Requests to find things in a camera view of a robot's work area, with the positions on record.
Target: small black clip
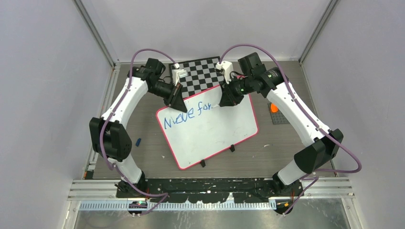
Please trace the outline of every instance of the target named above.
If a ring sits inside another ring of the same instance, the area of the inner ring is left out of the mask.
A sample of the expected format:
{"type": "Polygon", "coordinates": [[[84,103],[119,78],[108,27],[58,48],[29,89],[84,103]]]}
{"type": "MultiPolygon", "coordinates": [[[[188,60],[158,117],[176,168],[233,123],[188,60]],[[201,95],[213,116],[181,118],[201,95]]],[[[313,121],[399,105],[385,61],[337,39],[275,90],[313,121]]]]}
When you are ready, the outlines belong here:
{"type": "Polygon", "coordinates": [[[205,167],[205,160],[204,160],[204,159],[200,161],[200,165],[201,165],[203,168],[205,167]]]}

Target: gray wall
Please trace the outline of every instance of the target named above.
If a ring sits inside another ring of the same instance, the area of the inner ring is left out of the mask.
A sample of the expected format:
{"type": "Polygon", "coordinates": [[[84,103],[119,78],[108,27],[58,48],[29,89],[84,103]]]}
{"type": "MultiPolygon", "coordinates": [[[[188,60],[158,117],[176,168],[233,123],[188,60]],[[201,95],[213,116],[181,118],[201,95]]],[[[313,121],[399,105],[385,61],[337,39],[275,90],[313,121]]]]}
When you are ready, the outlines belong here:
{"type": "MultiPolygon", "coordinates": [[[[297,60],[328,0],[83,0],[112,56],[129,62],[133,50],[155,48],[173,59],[221,55],[239,43],[253,43],[278,60],[297,60]]],[[[238,48],[239,59],[252,48],[238,48]]],[[[269,58],[263,55],[262,60],[269,58]]],[[[140,54],[164,60],[154,53],[140,54]]]]}
{"type": "MultiPolygon", "coordinates": [[[[404,228],[405,1],[342,0],[304,67],[320,117],[363,170],[349,175],[370,228],[404,228]]],[[[354,169],[340,151],[337,168],[354,169]]]]}
{"type": "Polygon", "coordinates": [[[58,229],[111,69],[72,1],[0,5],[0,228],[58,229]]]}

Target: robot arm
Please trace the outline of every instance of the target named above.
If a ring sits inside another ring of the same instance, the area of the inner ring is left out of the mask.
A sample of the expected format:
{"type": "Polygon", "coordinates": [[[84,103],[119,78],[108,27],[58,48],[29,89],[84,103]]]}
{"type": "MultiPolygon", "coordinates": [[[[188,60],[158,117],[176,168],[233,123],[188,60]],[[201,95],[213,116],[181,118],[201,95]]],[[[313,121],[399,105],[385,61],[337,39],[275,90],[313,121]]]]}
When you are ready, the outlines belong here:
{"type": "MultiPolygon", "coordinates": [[[[114,108],[118,105],[104,131],[104,149],[108,161],[115,164],[121,173],[128,178],[131,183],[136,184],[138,186],[137,188],[140,190],[145,190],[146,188],[145,175],[136,165],[130,154],[132,141],[126,132],[126,127],[132,112],[140,99],[147,92],[162,97],[164,104],[173,109],[183,112],[187,111],[181,95],[182,86],[178,83],[178,78],[181,77],[182,74],[187,74],[187,72],[183,69],[178,69],[178,64],[175,65],[175,67],[176,69],[173,70],[173,76],[176,78],[175,85],[165,83],[160,79],[160,76],[165,70],[165,66],[156,59],[149,58],[146,66],[141,66],[140,68],[134,67],[134,76],[128,76],[123,89],[111,107],[101,115],[100,118],[92,118],[89,124],[93,149],[101,154],[99,137],[102,126],[107,117],[110,116],[114,108]],[[125,91],[128,92],[126,96],[122,98],[125,91]]],[[[123,178],[118,186],[120,189],[132,190],[123,178]]]]}
{"type": "MultiPolygon", "coordinates": [[[[219,106],[238,105],[245,94],[257,92],[274,103],[290,121],[297,131],[305,148],[294,155],[294,160],[279,172],[273,175],[273,188],[276,192],[282,192],[306,174],[314,172],[336,156],[338,146],[323,135],[318,128],[303,114],[287,90],[287,86],[278,68],[266,70],[257,53],[252,53],[238,60],[244,73],[244,78],[232,78],[225,75],[225,81],[221,82],[222,97],[219,106]]],[[[230,62],[217,64],[217,71],[222,74],[230,74],[233,69],[230,62]]],[[[331,131],[328,126],[321,122],[292,88],[295,99],[302,104],[303,109],[310,117],[317,121],[322,129],[329,130],[329,135],[341,142],[343,134],[339,129],[331,131]]]]}

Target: checkerboard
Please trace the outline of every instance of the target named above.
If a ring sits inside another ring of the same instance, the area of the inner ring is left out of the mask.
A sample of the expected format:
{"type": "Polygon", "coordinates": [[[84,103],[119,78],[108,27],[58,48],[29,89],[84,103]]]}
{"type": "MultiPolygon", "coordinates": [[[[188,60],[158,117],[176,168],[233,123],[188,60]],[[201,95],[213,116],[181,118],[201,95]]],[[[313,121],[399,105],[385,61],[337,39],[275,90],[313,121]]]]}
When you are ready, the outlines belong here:
{"type": "Polygon", "coordinates": [[[183,99],[214,87],[224,80],[224,76],[215,71],[218,61],[219,56],[179,63],[180,68],[188,72],[188,76],[180,78],[183,99]]]}

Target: metal floor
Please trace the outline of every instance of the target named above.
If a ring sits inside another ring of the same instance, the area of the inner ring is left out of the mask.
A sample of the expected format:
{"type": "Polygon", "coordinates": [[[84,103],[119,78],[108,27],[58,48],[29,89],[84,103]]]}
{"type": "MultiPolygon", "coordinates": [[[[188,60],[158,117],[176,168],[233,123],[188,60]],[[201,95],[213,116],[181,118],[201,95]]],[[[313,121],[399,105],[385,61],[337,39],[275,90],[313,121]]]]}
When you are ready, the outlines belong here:
{"type": "Polygon", "coordinates": [[[155,211],[140,218],[126,211],[80,211],[75,229],[350,228],[341,199],[300,199],[294,208],[286,217],[272,210],[155,211]]]}
{"type": "MultiPolygon", "coordinates": [[[[267,69],[275,66],[273,62],[264,64],[267,69]]],[[[309,90],[299,63],[281,62],[281,65],[295,91],[313,111],[309,90]]],[[[234,63],[234,70],[241,71],[237,63],[234,63]]],[[[129,64],[121,66],[114,99],[124,86],[128,71],[129,64]]],[[[162,76],[167,75],[169,73],[166,70],[162,76]]],[[[155,116],[156,111],[164,107],[163,99],[146,94],[135,108],[127,126],[127,132],[133,143],[131,153],[135,162],[145,172],[147,178],[271,177],[287,165],[293,159],[293,155],[304,146],[290,124],[273,125],[267,99],[260,94],[251,95],[259,133],[236,145],[236,151],[227,150],[206,160],[204,168],[195,165],[187,170],[180,170],[155,116]],[[142,140],[139,147],[136,147],[138,138],[142,140]]],[[[331,164],[328,163],[322,168],[331,168],[331,164]]],[[[334,176],[333,173],[325,172],[317,175],[334,176]]],[[[102,157],[99,156],[93,178],[119,178],[119,175],[116,171],[108,170],[102,157]]]]}

